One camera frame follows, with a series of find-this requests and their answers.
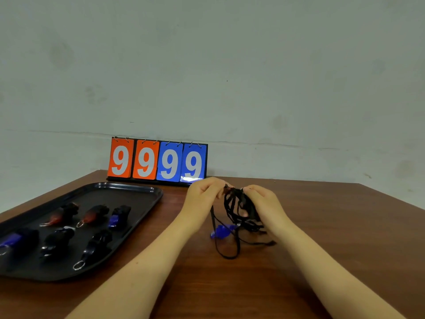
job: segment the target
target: tangled cord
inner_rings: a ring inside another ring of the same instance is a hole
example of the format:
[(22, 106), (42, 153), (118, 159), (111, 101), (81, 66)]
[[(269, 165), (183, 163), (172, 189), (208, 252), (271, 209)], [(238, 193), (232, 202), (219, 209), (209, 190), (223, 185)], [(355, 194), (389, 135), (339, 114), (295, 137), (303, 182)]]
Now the tangled cord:
[[(236, 189), (231, 188), (227, 185), (224, 186), (224, 209), (226, 210), (227, 216), (230, 218), (230, 220), (235, 224), (237, 227), (235, 230), (231, 230), (228, 228), (225, 224), (223, 224), (222, 221), (220, 221), (214, 214), (214, 207), (211, 207), (210, 213), (211, 213), (211, 220), (212, 220), (212, 227), (214, 228), (214, 233), (216, 232), (216, 226), (215, 226), (215, 220), (217, 220), (221, 225), (225, 226), (230, 233), (235, 237), (236, 240), (236, 255), (234, 256), (227, 256), (222, 254), (217, 247), (217, 235), (214, 236), (215, 240), (215, 249), (217, 252), (224, 257), (225, 259), (236, 259), (239, 256), (239, 253), (241, 252), (241, 241), (249, 244), (249, 245), (265, 245), (265, 246), (273, 246), (276, 244), (275, 241), (270, 241), (268, 243), (264, 242), (249, 242), (241, 239), (239, 237), (239, 230), (246, 229), (250, 233), (259, 233), (259, 234), (266, 234), (267, 232), (264, 230), (261, 230), (264, 228), (263, 225), (259, 225), (256, 222), (261, 222), (260, 217), (257, 213), (257, 210), (255, 209), (254, 203), (252, 200), (243, 192), (242, 189)], [(237, 210), (236, 213), (235, 210), (235, 204), (236, 204), (236, 198), (239, 199), (237, 204)], [(248, 213), (248, 216), (241, 216), (239, 214), (239, 209), (243, 209)]]

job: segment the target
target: brown table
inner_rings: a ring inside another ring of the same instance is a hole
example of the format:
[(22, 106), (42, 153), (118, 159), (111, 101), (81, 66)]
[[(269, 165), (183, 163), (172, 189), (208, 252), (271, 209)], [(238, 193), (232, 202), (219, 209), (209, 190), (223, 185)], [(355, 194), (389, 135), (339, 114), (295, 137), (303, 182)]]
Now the brown table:
[[(106, 171), (95, 171), (0, 214), (0, 222), (105, 178)], [(289, 217), (346, 269), (407, 318), (425, 316), (424, 210), (359, 184), (225, 179), (236, 187), (256, 183), (273, 190)], [(162, 189), (162, 201), (98, 271), (57, 283), (1, 277), (0, 317), (65, 317), (175, 218), (186, 189)], [(222, 202), (214, 207), (226, 220)], [(215, 251), (211, 229), (208, 218), (188, 241), (152, 317), (330, 318), (283, 248), (242, 245), (239, 258), (225, 260)], [(234, 248), (231, 238), (220, 242), (222, 252), (232, 254)]]

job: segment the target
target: plastic tray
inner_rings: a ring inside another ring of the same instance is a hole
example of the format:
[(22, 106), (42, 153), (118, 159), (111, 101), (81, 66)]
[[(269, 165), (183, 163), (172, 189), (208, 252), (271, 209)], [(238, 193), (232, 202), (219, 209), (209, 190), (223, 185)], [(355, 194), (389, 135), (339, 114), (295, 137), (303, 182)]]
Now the plastic tray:
[[(0, 275), (38, 281), (57, 281), (91, 270), (104, 262), (120, 247), (123, 241), (161, 199), (162, 195), (162, 190), (155, 187), (97, 182), (80, 187), (6, 220), (0, 223), (0, 241), (3, 241), (9, 234), (21, 227), (39, 230), (40, 241), (36, 248), (23, 257), (13, 257), (12, 253), (0, 256)], [(48, 221), (50, 215), (56, 209), (69, 202), (75, 202), (79, 205), (78, 214), (74, 216), (72, 223), (67, 224), (67, 226), (74, 228), (91, 207), (105, 204), (110, 210), (101, 224), (97, 226), (85, 224), (80, 228), (76, 228), (74, 237), (69, 241), (67, 253), (63, 257), (58, 259), (40, 258), (40, 248), (45, 237), (63, 226), (39, 227), (39, 224)], [(75, 271), (72, 266), (80, 260), (88, 241), (98, 231), (108, 228), (108, 220), (112, 211), (123, 204), (131, 207), (127, 226), (122, 230), (111, 230), (113, 239), (108, 244), (110, 252), (99, 262)]]

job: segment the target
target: white wall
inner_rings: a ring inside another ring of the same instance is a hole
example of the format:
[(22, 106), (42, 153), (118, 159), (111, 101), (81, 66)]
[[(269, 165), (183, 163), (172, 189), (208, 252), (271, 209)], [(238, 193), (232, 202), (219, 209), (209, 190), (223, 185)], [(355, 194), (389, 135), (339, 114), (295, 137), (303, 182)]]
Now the white wall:
[(0, 211), (207, 142), (210, 175), (360, 182), (425, 208), (425, 0), (0, 0)]

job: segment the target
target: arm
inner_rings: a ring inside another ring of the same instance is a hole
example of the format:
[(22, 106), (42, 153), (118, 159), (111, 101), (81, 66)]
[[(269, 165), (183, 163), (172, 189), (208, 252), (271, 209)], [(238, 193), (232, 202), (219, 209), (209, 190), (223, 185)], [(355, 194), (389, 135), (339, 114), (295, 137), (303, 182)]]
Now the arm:
[(77, 306), (67, 319), (148, 318), (181, 249), (204, 222), (225, 182), (207, 178), (187, 191), (176, 219), (144, 251)]
[(276, 195), (259, 186), (243, 189), (267, 229), (276, 236), (334, 319), (405, 319), (293, 224)]

